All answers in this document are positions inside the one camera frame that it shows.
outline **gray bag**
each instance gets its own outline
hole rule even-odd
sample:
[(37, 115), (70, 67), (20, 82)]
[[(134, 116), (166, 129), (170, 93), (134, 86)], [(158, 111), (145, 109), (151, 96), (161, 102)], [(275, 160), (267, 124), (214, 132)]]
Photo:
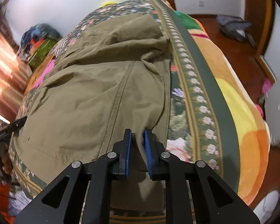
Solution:
[(238, 41), (244, 41), (248, 37), (250, 40), (246, 33), (246, 30), (252, 25), (250, 21), (232, 16), (218, 15), (217, 22), (219, 23), (220, 30), (227, 37)]

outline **colorful blanket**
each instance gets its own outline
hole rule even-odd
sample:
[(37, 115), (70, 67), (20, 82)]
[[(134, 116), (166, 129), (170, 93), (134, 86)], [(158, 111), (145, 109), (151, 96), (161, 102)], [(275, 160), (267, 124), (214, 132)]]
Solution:
[[(266, 127), (223, 53), (192, 18), (175, 13), (161, 0), (130, 0), (108, 5), (85, 17), (51, 53), (57, 58), (87, 28), (132, 13), (150, 14), (172, 44), (167, 150), (183, 161), (204, 160), (250, 204), (262, 184), (267, 166)], [(18, 118), (27, 114), (34, 92), (35, 88), (25, 95)], [(13, 139), (9, 153), (25, 193), (36, 196), (47, 183), (21, 161)], [(111, 214), (111, 223), (165, 222), (162, 212), (113, 209)]]

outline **wooden floor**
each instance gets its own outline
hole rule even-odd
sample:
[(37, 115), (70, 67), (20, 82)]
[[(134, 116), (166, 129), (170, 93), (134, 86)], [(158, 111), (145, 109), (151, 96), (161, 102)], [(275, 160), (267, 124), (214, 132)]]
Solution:
[(215, 18), (197, 18), (210, 39), (222, 50), (253, 102), (257, 103), (266, 78), (255, 59), (256, 50), (248, 42), (224, 36)]
[[(238, 42), (224, 36), (215, 18), (196, 19), (202, 23), (210, 39), (223, 51), (249, 96), (257, 103), (266, 76), (254, 58), (256, 50), (247, 42)], [(254, 209), (272, 190), (280, 193), (280, 148), (271, 146), (262, 186), (250, 208)]]

